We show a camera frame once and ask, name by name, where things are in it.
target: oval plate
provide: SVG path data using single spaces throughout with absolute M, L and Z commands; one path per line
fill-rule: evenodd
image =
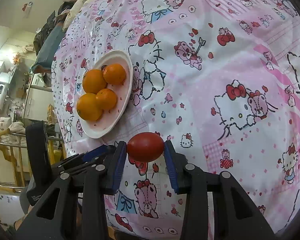
M 130 57 L 125 52 L 122 50 L 112 50 L 108 52 L 96 62 L 92 69 L 101 69 L 103 65 L 113 63 L 121 64 L 126 71 L 127 77 L 123 85 L 107 85 L 107 88 L 113 90 L 118 96 L 117 104 L 113 109 L 103 111 L 102 117 L 96 122 L 85 121 L 80 118 L 83 131 L 91 138 L 100 138 L 110 132 L 119 121 L 129 102 L 132 89 L 133 66 Z

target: white cabinet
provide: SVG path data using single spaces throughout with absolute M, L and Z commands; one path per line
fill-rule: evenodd
M 38 87 L 43 88 L 44 87 L 44 81 L 43 81 L 42 73 L 37 73 L 37 74 L 33 75 L 33 78 L 32 78 L 32 81 L 31 81 L 31 87 L 32 88 L 38 88 Z
M 29 88 L 23 118 L 47 121 L 49 104 L 54 105 L 52 92 Z

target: orange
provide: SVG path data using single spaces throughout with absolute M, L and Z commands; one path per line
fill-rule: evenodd
M 102 112 L 102 109 L 97 105 L 95 94 L 84 94 L 77 101 L 77 113 L 86 121 L 98 120 L 101 117 Z
M 126 79 L 126 71 L 118 64 L 111 64 L 103 70 L 103 78 L 111 85 L 123 85 Z
M 103 110 L 110 110 L 114 108 L 117 103 L 117 95 L 111 89 L 105 88 L 96 95 L 97 106 Z
M 100 69 L 92 69 L 84 74 L 82 87 L 86 93 L 98 93 L 101 89 L 107 86 L 103 78 L 103 73 Z

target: plastic tablecloth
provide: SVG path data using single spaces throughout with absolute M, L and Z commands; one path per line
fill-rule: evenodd
M 131 98 L 92 139 L 76 102 L 84 73 L 113 49 L 133 63 Z M 68 155 L 151 131 L 204 171 L 231 172 L 274 232 L 300 208 L 300 17 L 289 0 L 90 0 L 51 71 Z M 185 203 L 163 156 L 127 157 L 120 189 L 105 196 L 108 224 L 147 239 L 178 239 Z

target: screw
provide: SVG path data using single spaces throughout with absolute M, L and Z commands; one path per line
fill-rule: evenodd
M 186 169 L 187 169 L 188 171 L 192 171 L 192 170 L 194 170 L 194 165 L 191 164 L 191 163 L 188 163 L 188 164 L 186 165 Z
M 106 167 L 103 165 L 103 164 L 99 164 L 97 167 L 96 167 L 96 170 L 97 171 L 103 171 Z
M 68 173 L 62 173 L 61 175 L 60 175 L 60 178 L 61 179 L 68 179 L 69 178 L 69 174 Z
M 231 176 L 231 174 L 230 174 L 229 172 L 227 172 L 227 171 L 222 172 L 221 175 L 222 175 L 222 177 L 224 177 L 225 179 L 229 179 L 230 176 Z

